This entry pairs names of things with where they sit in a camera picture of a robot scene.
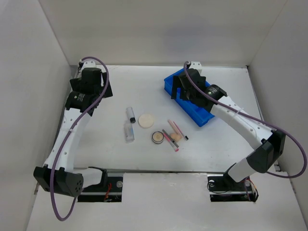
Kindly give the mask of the beige makeup sponge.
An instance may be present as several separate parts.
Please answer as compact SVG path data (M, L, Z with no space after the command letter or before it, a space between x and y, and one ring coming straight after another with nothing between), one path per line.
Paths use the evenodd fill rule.
M175 142L179 142L182 139L182 136L177 133L170 133L169 135Z

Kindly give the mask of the small white black-capped bottle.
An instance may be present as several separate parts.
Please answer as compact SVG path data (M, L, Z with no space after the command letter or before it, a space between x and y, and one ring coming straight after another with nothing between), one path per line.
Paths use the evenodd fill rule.
M134 115L134 112L133 112L133 108L132 107L128 107L126 109L126 113L127 113L127 116L128 116L128 119L129 119L130 123L135 123L136 122L136 118L135 118L135 115Z

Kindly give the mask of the round white powder puff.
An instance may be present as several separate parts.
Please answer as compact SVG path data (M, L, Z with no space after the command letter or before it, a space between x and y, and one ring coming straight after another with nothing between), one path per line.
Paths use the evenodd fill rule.
M139 125L144 128L151 128L154 125L154 117L151 114L142 114L138 118Z

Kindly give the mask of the clear plastic bottle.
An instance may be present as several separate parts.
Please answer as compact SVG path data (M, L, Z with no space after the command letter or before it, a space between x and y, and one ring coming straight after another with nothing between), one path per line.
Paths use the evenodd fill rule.
M126 142L133 142L135 140L133 126L131 123L124 124L124 132L125 132Z

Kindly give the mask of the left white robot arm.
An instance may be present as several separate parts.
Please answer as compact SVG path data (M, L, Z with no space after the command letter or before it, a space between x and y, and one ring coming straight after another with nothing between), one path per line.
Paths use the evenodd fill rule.
M74 172L75 152L83 130L91 119L94 108L89 109L100 96L111 97L112 90L106 89L106 73L96 67L81 70L81 76L70 80L71 92L65 103L62 124L52 151L42 167L35 167L33 176L43 188L50 191L51 169L59 155L53 178L54 193L77 197L83 188L84 177Z

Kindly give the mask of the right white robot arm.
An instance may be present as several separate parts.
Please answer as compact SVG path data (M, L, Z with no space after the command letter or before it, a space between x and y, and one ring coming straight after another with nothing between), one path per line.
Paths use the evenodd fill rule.
M196 69L187 69L173 76L171 98L180 98L205 109L238 132L253 148L251 154L232 165L221 180L233 190L250 175L266 173L283 153L285 135L258 121L239 114L240 108L219 86L205 85L206 77Z

